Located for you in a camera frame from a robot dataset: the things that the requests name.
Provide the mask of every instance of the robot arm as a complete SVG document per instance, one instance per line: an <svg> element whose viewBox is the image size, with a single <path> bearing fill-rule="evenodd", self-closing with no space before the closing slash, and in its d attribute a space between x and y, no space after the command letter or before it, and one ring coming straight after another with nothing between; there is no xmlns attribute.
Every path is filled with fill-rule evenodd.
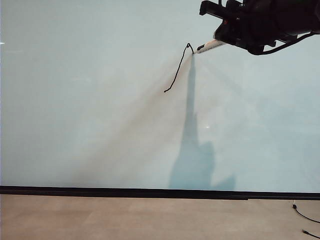
<svg viewBox="0 0 320 240"><path fill-rule="evenodd" d="M320 34L320 0L228 0L224 7L205 0L200 15L222 19L214 41L197 48L202 53L223 44L234 45L254 55L265 55ZM276 41L284 44L276 46ZM275 47L264 51L265 46Z"/></svg>

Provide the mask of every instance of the black cable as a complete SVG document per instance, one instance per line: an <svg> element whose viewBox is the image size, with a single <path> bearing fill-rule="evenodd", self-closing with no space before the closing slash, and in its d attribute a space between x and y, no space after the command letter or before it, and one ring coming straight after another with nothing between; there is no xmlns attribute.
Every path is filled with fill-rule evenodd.
<svg viewBox="0 0 320 240"><path fill-rule="evenodd" d="M308 231L306 231L306 230L303 230L303 229L302 229L302 232L303 232L304 234L307 234L307 235L310 235L310 236L315 237L315 238L317 238L317 239L320 239L320 236L313 235L313 234L311 234L310 232L308 232Z"/></svg>
<svg viewBox="0 0 320 240"><path fill-rule="evenodd" d="M189 47L190 47L191 50L192 50L192 54L194 54L194 49L192 48L191 44L188 43L188 44L186 45L184 51L183 51L183 55L182 55L181 61L180 61L180 63L179 63L178 70L177 70L176 73L175 73L174 80L173 80L173 82L171 83L171 86L170 86L167 90L165 90L164 92L169 91L169 90L172 88L172 86L174 85L174 83L175 83L175 81L176 81L176 78L177 78L177 75L178 75L178 72L179 72L179 69L180 69L180 66L181 66L181 63L182 63L182 60L183 60L184 57L185 57L185 52L186 52L187 48L189 48Z"/></svg>
<svg viewBox="0 0 320 240"><path fill-rule="evenodd" d="M306 39L306 38L311 37L311 36L316 35L316 34L318 34L318 33L310 32L310 33L308 33L308 34L305 34L305 35L297 38L297 39L294 40L294 41L285 43L285 44L283 44L283 45L281 45L281 46L278 46L278 47L276 47L276 48L274 48L274 49L272 49L272 50L269 50L269 51L254 52L254 51L248 50L248 52L251 53L251 54L253 54L253 55L257 55L257 56L259 56L259 55L273 54L273 53L278 52L278 51L280 51L280 50L282 50L282 49L285 49L285 48L287 48L287 47L289 47L289 46L292 46L292 45L294 45L294 44L297 44L298 42L302 41L303 39Z"/></svg>
<svg viewBox="0 0 320 240"><path fill-rule="evenodd" d="M295 210L295 212L296 212L297 214L299 214L301 217L303 217L303 218L305 218L305 219L308 219L308 220L310 220L310 221L312 221L312 222L315 222L315 223L320 224L320 221L313 220L313 219L311 219L311 218L309 218L309 217L301 214L301 213L297 210L297 205L293 204L292 208L293 208L293 209Z"/></svg>

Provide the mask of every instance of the floor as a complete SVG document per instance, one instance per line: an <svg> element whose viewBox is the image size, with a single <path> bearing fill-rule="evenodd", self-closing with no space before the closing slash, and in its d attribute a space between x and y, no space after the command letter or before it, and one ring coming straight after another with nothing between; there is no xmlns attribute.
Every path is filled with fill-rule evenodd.
<svg viewBox="0 0 320 240"><path fill-rule="evenodd" d="M291 200L1 195L2 240L312 240ZM320 201L296 201L320 220Z"/></svg>

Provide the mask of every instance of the power cord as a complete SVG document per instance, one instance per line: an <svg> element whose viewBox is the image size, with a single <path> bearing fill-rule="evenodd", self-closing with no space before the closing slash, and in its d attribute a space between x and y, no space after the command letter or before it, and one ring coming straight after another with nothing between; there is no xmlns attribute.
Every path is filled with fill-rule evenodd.
<svg viewBox="0 0 320 240"><path fill-rule="evenodd" d="M311 219L311 218L309 218L309 217L307 217L307 216L305 216L305 215L301 214L301 213L298 211L298 209L297 209L297 205L295 205L295 202L293 202L293 206L292 206L292 208L293 208L293 209L295 210L295 212L296 212L297 214L299 214L301 217L303 217L303 218L305 218L305 219L308 219L308 220L310 220L310 221L312 221L312 222L315 222L315 223L320 224L320 221L313 220L313 219Z"/></svg>
<svg viewBox="0 0 320 240"><path fill-rule="evenodd" d="M309 235L309 236L315 237L316 239L320 239L320 236L313 235L313 234L311 234L310 232L308 232L308 231L306 231L306 230L303 230L303 229L302 229L302 232L303 232L304 234Z"/></svg>
<svg viewBox="0 0 320 240"><path fill-rule="evenodd" d="M295 202L296 202L296 201L294 200L294 201L293 201L292 208L295 210L295 212L296 212L297 214L299 214L301 217L303 217L303 218L305 218L305 219L308 219L308 220L310 220L310 221L312 221L312 222L315 222L315 223L320 224L320 221L311 219L311 218L309 218L309 217L301 214L301 213L297 210L297 205L295 204ZM304 234L307 234L307 235L309 235L309 236L312 236L312 237L314 237L314 238L316 238L316 239L320 239L320 236L313 235L312 233L310 233L310 232L308 232L308 231L306 231L306 230L304 230L304 229L302 229L302 232L303 232Z"/></svg>

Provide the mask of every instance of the white wall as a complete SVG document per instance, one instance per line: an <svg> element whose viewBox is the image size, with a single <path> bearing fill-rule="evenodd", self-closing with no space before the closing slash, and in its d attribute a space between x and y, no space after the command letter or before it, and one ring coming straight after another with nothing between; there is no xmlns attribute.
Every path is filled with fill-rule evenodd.
<svg viewBox="0 0 320 240"><path fill-rule="evenodd" d="M224 46L200 0L2 0L1 184L320 192L319 37Z"/></svg>

